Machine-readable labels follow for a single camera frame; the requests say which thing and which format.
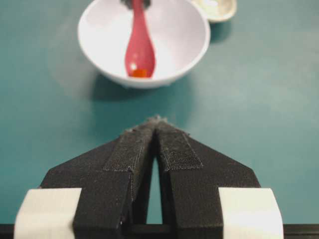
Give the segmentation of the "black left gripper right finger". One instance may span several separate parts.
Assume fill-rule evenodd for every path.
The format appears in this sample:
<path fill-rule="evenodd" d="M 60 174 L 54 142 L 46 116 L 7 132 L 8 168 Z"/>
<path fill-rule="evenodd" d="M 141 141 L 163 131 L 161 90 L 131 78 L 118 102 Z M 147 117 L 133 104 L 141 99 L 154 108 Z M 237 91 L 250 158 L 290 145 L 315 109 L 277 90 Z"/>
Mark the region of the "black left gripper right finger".
<path fill-rule="evenodd" d="M 220 239 L 220 187 L 259 188 L 254 171 L 160 122 L 155 141 L 163 222 L 179 239 Z"/>

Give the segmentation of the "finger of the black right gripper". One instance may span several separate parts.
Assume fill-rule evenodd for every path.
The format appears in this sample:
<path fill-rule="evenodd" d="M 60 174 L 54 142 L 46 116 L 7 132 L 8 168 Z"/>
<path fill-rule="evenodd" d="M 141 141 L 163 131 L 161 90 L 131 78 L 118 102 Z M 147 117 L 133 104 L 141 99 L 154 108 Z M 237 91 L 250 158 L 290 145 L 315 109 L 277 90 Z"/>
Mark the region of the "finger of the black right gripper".
<path fill-rule="evenodd" d="M 133 1 L 132 0 L 121 0 L 121 3 L 124 4 L 128 9 L 133 8 Z"/>
<path fill-rule="evenodd" d="M 151 5 L 151 0 L 142 0 L 143 7 L 149 7 Z"/>

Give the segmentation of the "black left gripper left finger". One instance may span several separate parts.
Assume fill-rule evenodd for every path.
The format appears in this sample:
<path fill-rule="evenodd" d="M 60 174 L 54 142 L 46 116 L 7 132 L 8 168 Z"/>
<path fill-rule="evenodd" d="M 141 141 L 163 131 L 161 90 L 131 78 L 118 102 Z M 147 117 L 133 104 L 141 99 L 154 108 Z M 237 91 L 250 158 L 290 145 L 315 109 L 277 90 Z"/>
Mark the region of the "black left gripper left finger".
<path fill-rule="evenodd" d="M 121 239 L 122 224 L 144 224 L 150 197 L 156 123 L 51 168 L 40 187 L 80 188 L 72 228 L 78 239 Z"/>

